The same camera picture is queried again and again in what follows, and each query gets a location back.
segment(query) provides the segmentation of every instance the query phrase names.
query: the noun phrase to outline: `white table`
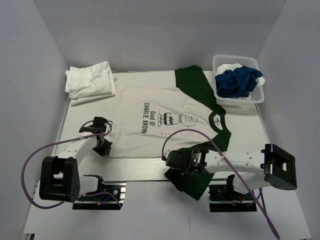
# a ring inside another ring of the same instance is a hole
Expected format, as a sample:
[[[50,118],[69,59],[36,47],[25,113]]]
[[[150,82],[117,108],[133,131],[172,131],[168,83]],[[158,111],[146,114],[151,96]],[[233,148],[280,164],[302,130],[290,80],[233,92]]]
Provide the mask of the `white table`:
[[[213,74],[204,72],[212,86]],[[116,74],[117,87],[174,88],[174,71],[128,72]],[[95,116],[112,120],[114,98],[68,108],[60,140],[74,138],[79,127]],[[254,152],[264,148],[267,138],[257,109],[226,107],[226,126],[232,133],[228,152]],[[60,145],[56,153],[64,149]],[[120,211],[72,210],[70,203],[50,209],[31,207],[24,233],[35,239],[273,239],[262,213],[209,213],[208,196],[200,201],[175,190],[164,180],[168,168],[159,158],[100,157],[94,151],[79,165],[79,174],[96,174],[105,181],[156,181],[127,184]],[[216,174],[215,178],[230,173]],[[266,207],[282,239],[310,238],[294,191],[267,187]]]

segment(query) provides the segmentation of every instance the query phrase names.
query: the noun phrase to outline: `white plastic basket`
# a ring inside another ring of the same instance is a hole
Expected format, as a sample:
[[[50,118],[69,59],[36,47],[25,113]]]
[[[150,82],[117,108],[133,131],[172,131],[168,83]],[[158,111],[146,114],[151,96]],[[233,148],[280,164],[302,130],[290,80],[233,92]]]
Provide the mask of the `white plastic basket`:
[[[252,57],[246,56],[232,56],[232,55],[215,55],[213,57],[213,93],[216,98],[216,103],[225,106],[235,106],[249,108],[255,104],[260,104],[265,100],[263,86],[258,87],[253,91],[250,100],[236,99],[236,98],[225,98],[217,95],[216,86],[216,74],[217,68],[222,64],[241,64],[253,69],[259,70],[257,60]]]

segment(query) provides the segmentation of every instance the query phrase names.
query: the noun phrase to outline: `t-shirt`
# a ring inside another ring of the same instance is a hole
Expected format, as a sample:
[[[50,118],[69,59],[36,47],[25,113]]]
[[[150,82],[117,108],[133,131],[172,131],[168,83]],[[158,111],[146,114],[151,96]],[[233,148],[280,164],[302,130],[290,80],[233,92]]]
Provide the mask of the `t-shirt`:
[[[195,65],[178,69],[175,81],[176,88],[117,89],[111,157],[161,157],[166,138],[181,129],[201,131],[222,151],[227,150],[231,133],[226,127],[226,111],[216,103],[202,69]],[[206,138],[191,131],[177,133],[165,147],[165,151],[178,149],[215,151]]]

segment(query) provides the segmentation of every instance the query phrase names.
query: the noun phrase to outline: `navy blue garment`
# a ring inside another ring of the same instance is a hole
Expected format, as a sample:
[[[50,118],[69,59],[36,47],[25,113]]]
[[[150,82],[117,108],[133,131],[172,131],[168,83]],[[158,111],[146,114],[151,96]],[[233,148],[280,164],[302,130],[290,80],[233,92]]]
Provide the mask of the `navy blue garment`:
[[[257,85],[256,79],[262,76],[259,70],[247,66],[226,70],[215,76],[216,93],[221,98],[248,97]]]

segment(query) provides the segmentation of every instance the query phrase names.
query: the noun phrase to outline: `charlie brown graphic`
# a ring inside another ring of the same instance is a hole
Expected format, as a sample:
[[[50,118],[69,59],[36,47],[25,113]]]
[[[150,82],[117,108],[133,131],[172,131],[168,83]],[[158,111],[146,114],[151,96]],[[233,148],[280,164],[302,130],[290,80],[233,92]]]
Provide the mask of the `charlie brown graphic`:
[[[158,114],[158,127],[162,124],[171,126],[182,123],[186,127],[191,127],[197,123],[197,117],[190,112],[183,112],[180,115],[173,112],[166,112],[163,115]]]

